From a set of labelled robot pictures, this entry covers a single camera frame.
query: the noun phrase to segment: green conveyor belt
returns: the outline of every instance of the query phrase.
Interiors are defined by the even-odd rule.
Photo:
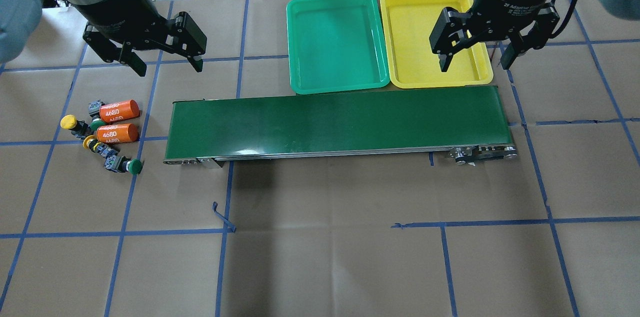
[[[167,164],[511,146],[495,86],[173,104]]]

